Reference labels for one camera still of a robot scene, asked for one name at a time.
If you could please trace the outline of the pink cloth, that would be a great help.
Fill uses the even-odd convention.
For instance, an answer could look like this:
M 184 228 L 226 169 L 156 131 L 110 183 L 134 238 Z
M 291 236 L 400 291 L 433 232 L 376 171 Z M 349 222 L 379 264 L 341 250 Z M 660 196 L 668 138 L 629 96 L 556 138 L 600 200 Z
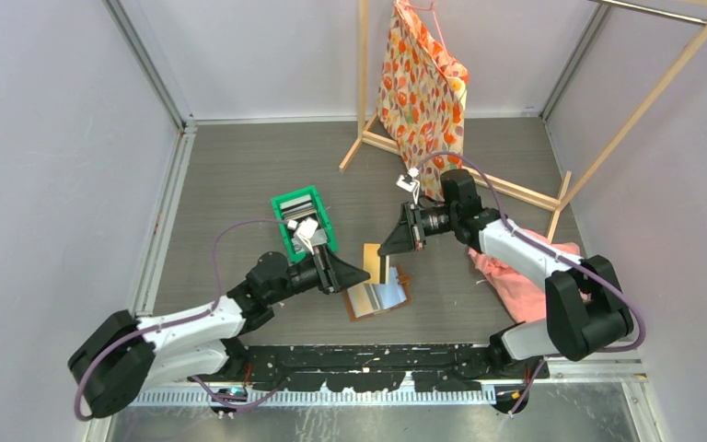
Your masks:
M 515 322 L 534 322 L 546 318 L 544 278 L 534 284 L 517 269 L 487 253 L 468 247 L 474 267 L 496 291 Z

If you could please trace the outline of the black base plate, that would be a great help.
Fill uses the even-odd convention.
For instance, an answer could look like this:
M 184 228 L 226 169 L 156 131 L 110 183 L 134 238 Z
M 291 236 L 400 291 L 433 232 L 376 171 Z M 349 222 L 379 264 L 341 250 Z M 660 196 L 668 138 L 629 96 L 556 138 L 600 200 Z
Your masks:
M 264 391 L 315 392 L 323 387 L 333 392 L 394 391 L 407 380 L 417 392 L 473 391 L 484 380 L 520 385 L 535 372 L 539 379 L 548 378 L 548 367 L 538 368 L 539 362 L 532 357 L 496 367 L 486 346 L 470 343 L 250 345 L 201 379 L 246 382 Z

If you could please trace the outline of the brown leather card holder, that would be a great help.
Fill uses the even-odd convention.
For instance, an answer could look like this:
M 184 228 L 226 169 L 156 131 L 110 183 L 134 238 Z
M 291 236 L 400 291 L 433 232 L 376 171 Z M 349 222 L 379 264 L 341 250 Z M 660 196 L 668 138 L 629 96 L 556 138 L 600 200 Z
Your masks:
M 400 265 L 389 268 L 384 284 L 362 283 L 346 290 L 343 301 L 350 321 L 358 321 L 411 303 L 410 276 Z

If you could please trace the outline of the wooden clothes rack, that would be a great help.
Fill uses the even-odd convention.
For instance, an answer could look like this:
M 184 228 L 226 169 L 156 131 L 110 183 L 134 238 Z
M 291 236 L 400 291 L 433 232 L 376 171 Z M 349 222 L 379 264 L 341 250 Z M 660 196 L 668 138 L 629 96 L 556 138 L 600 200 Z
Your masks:
M 707 9 L 707 1 L 699 1 L 698 7 Z M 652 87 L 644 91 L 637 105 L 619 122 L 609 122 L 608 132 L 601 134 L 593 132 L 581 140 L 571 140 L 572 130 L 579 130 L 582 122 L 590 122 L 594 101 L 583 97 L 581 92 L 590 89 L 592 85 L 591 66 L 601 64 L 605 56 L 598 41 L 605 39 L 612 29 L 617 27 L 614 16 L 624 12 L 640 14 L 650 18 L 662 18 L 672 22 L 680 22 L 687 26 L 697 27 L 695 34 L 687 40 L 678 52 L 675 60 L 658 76 Z M 547 136 L 552 142 L 554 151 L 560 152 L 568 146 L 577 146 L 582 152 L 592 147 L 599 148 L 597 157 L 586 162 L 585 171 L 575 177 L 571 169 L 566 169 L 562 176 L 562 185 L 557 196 L 534 191 L 509 180 L 482 176 L 476 173 L 476 182 L 484 187 L 502 192 L 508 197 L 520 202 L 536 206 L 551 212 L 551 221 L 546 232 L 547 238 L 554 238 L 557 226 L 565 209 L 571 205 L 576 195 L 592 180 L 595 173 L 621 145 L 642 117 L 657 103 L 667 91 L 669 85 L 688 65 L 690 60 L 707 42 L 707 17 L 694 17 L 678 14 L 664 8 L 652 7 L 635 1 L 597 1 L 595 8 L 579 37 L 579 40 L 568 58 L 548 100 L 539 113 Z

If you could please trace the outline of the green plastic bin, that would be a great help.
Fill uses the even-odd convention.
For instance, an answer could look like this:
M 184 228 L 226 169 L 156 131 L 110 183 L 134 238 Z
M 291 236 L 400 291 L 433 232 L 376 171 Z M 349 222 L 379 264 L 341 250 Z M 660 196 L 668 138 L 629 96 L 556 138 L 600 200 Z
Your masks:
M 307 254 L 302 241 L 295 238 L 295 232 L 308 219 L 312 219 L 317 224 L 312 243 L 316 244 L 320 241 L 326 243 L 332 251 L 338 250 L 333 226 L 319 191 L 314 185 L 275 196 L 271 199 L 271 204 L 276 218 L 285 221 L 285 225 L 280 229 L 288 260 L 291 263 L 301 261 Z

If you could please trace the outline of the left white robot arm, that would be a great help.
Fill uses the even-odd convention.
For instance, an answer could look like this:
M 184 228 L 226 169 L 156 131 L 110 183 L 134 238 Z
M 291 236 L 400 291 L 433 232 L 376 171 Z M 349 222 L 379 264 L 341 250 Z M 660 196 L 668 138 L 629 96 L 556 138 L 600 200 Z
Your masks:
M 369 272 L 317 246 L 300 262 L 266 252 L 244 280 L 212 302 L 138 319 L 127 310 L 108 316 L 70 356 L 78 420 L 109 417 L 145 391 L 182 378 L 216 374 L 238 379 L 248 361 L 240 341 L 274 317 L 274 305 L 317 289 L 329 295 L 359 285 Z

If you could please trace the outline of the floral fabric bag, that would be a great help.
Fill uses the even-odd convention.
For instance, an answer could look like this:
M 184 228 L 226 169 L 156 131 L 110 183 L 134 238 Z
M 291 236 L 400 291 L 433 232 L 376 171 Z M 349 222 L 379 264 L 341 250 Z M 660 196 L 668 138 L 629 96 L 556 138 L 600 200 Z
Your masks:
M 425 194 L 443 197 L 440 175 L 461 166 L 468 69 L 434 37 L 408 1 L 395 1 L 378 87 L 377 115 Z

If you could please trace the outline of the pink hanger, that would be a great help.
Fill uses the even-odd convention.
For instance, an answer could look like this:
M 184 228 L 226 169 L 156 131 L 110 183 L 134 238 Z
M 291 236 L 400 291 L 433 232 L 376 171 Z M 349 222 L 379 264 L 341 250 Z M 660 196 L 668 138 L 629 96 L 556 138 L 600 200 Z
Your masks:
M 420 46 L 435 59 L 444 63 L 454 60 L 447 48 L 436 11 L 436 1 L 427 5 L 415 5 L 412 1 L 399 1 L 398 5 L 407 14 L 411 29 L 416 34 Z

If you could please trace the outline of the gold credit card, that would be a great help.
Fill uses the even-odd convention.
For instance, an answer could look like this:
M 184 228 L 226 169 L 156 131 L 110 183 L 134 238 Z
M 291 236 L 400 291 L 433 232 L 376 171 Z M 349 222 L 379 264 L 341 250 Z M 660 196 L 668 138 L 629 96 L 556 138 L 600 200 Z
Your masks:
M 374 285 L 360 284 L 348 290 L 348 299 L 355 318 L 375 314 L 382 309 Z

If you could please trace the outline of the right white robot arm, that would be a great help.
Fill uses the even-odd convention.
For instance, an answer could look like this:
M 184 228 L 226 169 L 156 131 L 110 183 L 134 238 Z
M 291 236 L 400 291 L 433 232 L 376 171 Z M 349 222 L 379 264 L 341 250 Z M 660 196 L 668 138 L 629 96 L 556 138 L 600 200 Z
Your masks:
M 485 359 L 494 374 L 511 378 L 526 359 L 537 356 L 580 361 L 633 332 L 635 321 L 620 297 L 610 261 L 599 255 L 582 258 L 530 236 L 497 209 L 483 206 L 465 169 L 444 172 L 443 201 L 423 207 L 417 176 L 417 169 L 410 169 L 397 178 L 397 186 L 412 199 L 402 204 L 379 256 L 420 250 L 427 238 L 451 232 L 458 242 L 513 268 L 545 296 L 544 318 L 491 336 Z

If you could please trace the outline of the aluminium frame rail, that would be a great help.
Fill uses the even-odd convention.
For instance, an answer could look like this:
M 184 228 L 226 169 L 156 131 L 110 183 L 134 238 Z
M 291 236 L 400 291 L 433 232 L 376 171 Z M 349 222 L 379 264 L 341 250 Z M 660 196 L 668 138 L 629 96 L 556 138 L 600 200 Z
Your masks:
M 130 399 L 143 391 L 189 380 L 251 384 L 256 390 L 335 393 L 393 392 L 404 382 L 418 393 L 464 392 L 484 383 L 523 390 L 531 379 L 645 380 L 641 364 L 627 358 L 496 362 L 488 347 L 465 343 L 376 345 L 252 345 L 214 341 L 149 366 L 144 356 L 116 380 Z

